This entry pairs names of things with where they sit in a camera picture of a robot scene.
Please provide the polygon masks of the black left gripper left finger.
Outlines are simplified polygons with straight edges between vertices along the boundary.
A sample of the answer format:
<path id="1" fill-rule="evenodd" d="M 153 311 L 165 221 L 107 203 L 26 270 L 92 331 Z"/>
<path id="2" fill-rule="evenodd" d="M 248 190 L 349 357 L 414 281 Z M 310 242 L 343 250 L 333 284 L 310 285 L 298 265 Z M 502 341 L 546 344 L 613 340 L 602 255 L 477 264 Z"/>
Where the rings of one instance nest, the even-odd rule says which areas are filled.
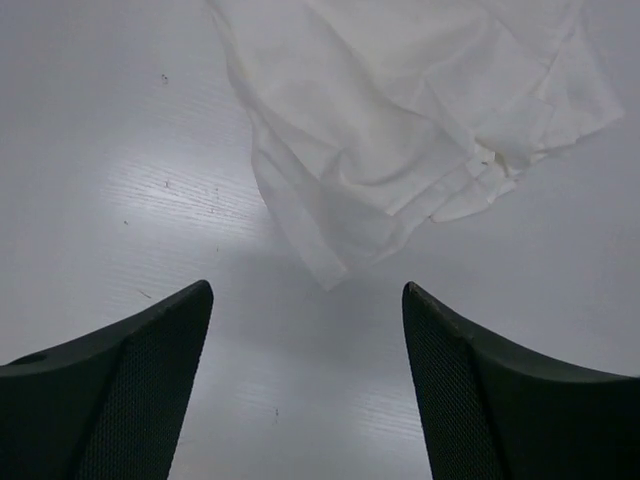
<path id="1" fill-rule="evenodd" d="M 200 280 L 2 366 L 2 478 L 168 478 L 212 309 Z"/>

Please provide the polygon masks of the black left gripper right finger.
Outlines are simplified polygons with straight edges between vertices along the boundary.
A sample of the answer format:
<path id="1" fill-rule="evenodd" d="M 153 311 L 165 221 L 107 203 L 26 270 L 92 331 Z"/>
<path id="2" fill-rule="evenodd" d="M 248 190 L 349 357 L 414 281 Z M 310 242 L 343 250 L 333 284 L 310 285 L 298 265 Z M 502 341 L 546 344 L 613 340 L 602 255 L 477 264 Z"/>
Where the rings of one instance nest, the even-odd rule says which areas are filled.
<path id="1" fill-rule="evenodd" d="M 521 346 L 419 285 L 406 348 L 436 479 L 635 479 L 639 381 Z"/>

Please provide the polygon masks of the white pleated skirt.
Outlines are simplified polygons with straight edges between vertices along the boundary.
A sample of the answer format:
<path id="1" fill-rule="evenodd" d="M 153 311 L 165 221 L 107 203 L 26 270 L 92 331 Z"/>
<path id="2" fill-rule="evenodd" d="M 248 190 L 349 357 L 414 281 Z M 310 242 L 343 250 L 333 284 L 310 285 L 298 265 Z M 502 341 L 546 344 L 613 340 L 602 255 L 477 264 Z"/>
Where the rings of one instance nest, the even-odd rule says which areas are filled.
<path id="1" fill-rule="evenodd" d="M 580 1 L 214 1 L 259 191 L 332 288 L 624 111 Z"/>

